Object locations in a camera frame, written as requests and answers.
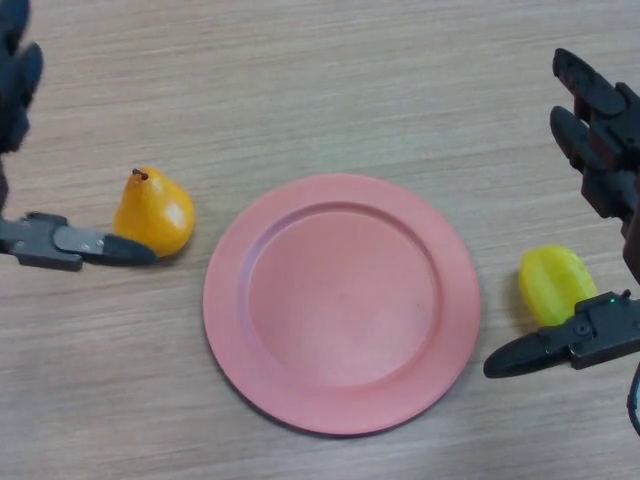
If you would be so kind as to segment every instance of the plate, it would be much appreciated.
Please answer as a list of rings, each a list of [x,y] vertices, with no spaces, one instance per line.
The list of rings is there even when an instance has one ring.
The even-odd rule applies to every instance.
[[[285,424],[363,435],[404,423],[454,384],[481,316],[476,272],[445,218],[358,175],[305,178],[244,211],[209,262],[213,354]]]

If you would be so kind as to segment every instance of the yellow pear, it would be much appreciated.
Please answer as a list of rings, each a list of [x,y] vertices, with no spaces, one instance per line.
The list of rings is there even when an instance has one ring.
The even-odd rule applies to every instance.
[[[180,185],[153,167],[133,170],[113,218],[116,235],[168,257],[187,244],[194,225],[193,202]]]

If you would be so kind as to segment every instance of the toy fruit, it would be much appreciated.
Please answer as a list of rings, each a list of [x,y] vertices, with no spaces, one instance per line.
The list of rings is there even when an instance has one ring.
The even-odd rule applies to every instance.
[[[191,237],[195,210],[189,194],[153,167],[134,169],[113,218],[113,232],[158,257],[180,251]]]
[[[561,325],[577,302],[598,295],[578,256],[565,247],[527,251],[520,263],[520,292],[541,327]]]

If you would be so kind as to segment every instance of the table surface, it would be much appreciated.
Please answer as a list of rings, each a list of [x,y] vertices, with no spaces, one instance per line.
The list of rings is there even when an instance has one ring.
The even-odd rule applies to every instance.
[[[556,47],[640,90],[633,0],[35,1],[45,77],[6,159],[5,214],[110,228],[132,167],[192,193],[197,233],[151,271],[69,274],[0,259],[3,479],[631,479],[638,356],[487,380],[531,328],[514,276],[530,247],[575,250],[603,291],[638,291],[615,221],[580,196],[548,116],[571,96]],[[205,340],[201,289],[230,222],[263,192],[376,176],[465,240],[484,314],[473,358],[426,414],[382,435],[293,433],[247,408]]]

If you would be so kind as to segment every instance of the wooden table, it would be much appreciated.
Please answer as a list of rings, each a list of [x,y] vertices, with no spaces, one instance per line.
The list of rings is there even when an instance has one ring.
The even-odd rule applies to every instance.
[[[46,58],[32,130],[6,160],[5,214],[108,229],[130,169],[193,194],[178,262],[67,274],[0,259],[5,480],[635,479],[630,356],[490,381],[482,362],[532,327],[520,255],[575,250],[603,291],[638,291],[555,145],[568,48],[640,91],[633,0],[34,1]],[[256,415],[221,378],[201,288],[233,218],[327,172],[377,176],[440,209],[484,296],[473,360],[450,393],[383,435],[336,441]]]

